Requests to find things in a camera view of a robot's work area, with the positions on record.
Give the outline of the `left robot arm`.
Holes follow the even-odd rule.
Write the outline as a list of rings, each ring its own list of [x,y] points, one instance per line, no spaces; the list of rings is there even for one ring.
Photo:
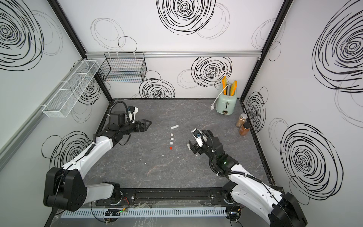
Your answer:
[[[77,211],[84,204],[98,200],[111,200],[118,205],[123,197],[118,183],[102,182],[85,185],[84,178],[91,167],[116,144],[123,136],[145,132],[151,121],[136,120],[138,108],[128,106],[122,100],[114,102],[108,111],[108,124],[79,155],[61,167],[51,168],[45,178],[43,204],[58,209]]]

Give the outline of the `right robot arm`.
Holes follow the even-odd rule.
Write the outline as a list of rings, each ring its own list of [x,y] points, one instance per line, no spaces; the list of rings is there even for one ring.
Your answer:
[[[291,193],[284,194],[250,174],[224,151],[219,138],[210,130],[193,129],[191,133],[196,142],[189,142],[189,150],[205,154],[213,173],[229,180],[223,188],[227,203],[236,202],[247,207],[271,227],[307,226],[307,218]]]

